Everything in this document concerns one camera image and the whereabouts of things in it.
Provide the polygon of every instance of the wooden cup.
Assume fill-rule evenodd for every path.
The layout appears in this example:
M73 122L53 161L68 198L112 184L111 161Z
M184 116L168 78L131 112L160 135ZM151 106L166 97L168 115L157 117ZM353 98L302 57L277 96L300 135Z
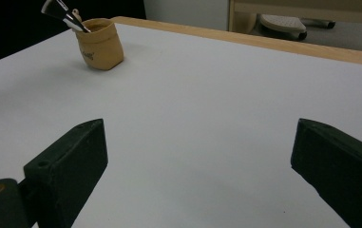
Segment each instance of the wooden cup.
M109 70L124 59L124 50L115 23L106 18L83 22L91 32L75 30L85 62L93 68Z

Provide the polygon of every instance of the white tabletop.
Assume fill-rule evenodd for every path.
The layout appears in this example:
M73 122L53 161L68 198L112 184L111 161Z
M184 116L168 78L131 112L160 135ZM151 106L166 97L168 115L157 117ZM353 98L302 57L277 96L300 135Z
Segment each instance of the white tabletop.
M0 179L103 118L109 164L73 227L348 227L290 158L299 118L362 141L362 65L117 29L109 71L70 30L0 60Z

